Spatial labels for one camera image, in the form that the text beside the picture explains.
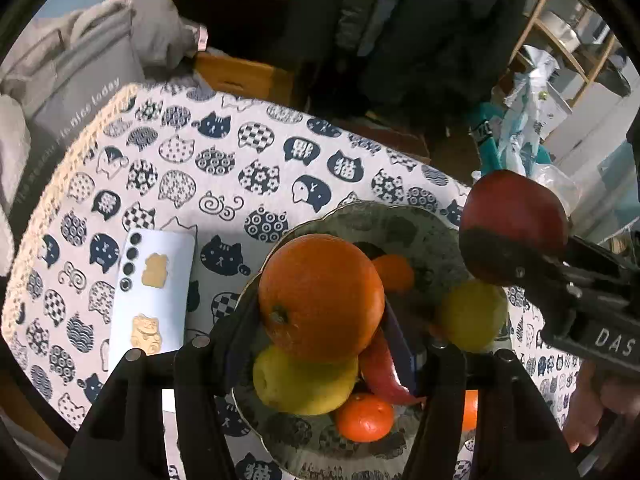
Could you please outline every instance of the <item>gold sticker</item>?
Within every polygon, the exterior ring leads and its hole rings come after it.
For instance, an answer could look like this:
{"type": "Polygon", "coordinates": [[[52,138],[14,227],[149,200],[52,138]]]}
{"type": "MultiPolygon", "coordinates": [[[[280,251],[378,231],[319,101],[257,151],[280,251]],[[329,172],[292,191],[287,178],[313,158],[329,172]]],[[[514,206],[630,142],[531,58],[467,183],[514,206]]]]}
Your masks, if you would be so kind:
{"type": "Polygon", "coordinates": [[[142,284],[163,288],[166,281],[166,264],[169,258],[166,254],[153,253],[145,260],[145,270],[142,271],[142,284]]]}
{"type": "Polygon", "coordinates": [[[140,348],[147,355],[157,354],[162,346],[162,337],[158,332],[158,318],[138,314],[133,318],[132,325],[131,344],[133,347],[140,348]]]}

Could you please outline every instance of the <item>human hand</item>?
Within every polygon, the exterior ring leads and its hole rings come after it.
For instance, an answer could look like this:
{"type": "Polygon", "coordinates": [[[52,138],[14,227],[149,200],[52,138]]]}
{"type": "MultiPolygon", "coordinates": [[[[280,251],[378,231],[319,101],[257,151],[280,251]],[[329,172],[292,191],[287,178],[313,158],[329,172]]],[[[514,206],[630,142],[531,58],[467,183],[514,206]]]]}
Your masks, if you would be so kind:
{"type": "Polygon", "coordinates": [[[575,391],[569,402],[569,413],[562,428],[571,452],[580,444],[591,446],[598,437],[598,423],[604,408],[627,416],[633,420],[640,412],[640,384],[629,383],[628,380],[611,376],[600,389],[593,391],[591,380],[595,373],[594,363],[585,361],[578,372],[575,391]]]}

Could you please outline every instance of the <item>phone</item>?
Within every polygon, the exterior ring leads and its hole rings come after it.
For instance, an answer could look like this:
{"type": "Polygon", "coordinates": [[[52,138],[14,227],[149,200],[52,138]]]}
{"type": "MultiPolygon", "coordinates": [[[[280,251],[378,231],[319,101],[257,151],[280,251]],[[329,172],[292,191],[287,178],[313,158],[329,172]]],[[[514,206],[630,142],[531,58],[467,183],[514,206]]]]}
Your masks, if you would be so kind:
{"type": "Polygon", "coordinates": [[[190,234],[129,231],[113,300],[109,373],[131,348],[153,355],[182,346],[194,248],[190,234]]]}

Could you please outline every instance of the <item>lemon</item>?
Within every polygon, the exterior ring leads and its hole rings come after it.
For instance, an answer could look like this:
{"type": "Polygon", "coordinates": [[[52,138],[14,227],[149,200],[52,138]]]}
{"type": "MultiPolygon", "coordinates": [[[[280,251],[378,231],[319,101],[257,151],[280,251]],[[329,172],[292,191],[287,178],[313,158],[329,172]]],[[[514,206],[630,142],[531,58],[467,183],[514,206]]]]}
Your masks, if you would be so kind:
{"type": "Polygon", "coordinates": [[[437,310],[437,321],[458,348],[481,352],[498,335],[507,314],[507,297],[501,287],[469,280],[449,291],[437,310]]]}
{"type": "Polygon", "coordinates": [[[299,361],[277,346],[254,362],[254,387],[270,408],[294,415],[322,415],[347,400],[358,377],[358,357],[340,364],[299,361]]]}

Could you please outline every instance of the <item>cat pattern tablecloth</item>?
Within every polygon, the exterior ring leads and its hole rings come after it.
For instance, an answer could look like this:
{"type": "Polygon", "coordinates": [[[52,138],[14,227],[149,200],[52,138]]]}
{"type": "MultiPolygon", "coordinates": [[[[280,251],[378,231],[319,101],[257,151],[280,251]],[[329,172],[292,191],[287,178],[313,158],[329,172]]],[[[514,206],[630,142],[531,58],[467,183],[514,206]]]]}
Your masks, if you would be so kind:
{"type": "MultiPolygon", "coordinates": [[[[435,168],[283,106],[195,88],[139,88],[70,179],[7,343],[34,387],[77,429],[107,378],[117,263],[132,227],[195,236],[190,339],[233,311],[292,227],[354,200],[378,200],[424,208],[457,228],[467,193],[435,168]]],[[[578,359],[542,343],[542,316],[521,289],[509,288],[508,298],[502,335],[562,425],[578,359]]],[[[230,397],[216,405],[240,478],[290,477],[230,397]]],[[[172,478],[184,478],[175,415],[164,418],[172,478]]],[[[472,449],[472,440],[462,448],[455,478],[468,475],[472,449]]]]}

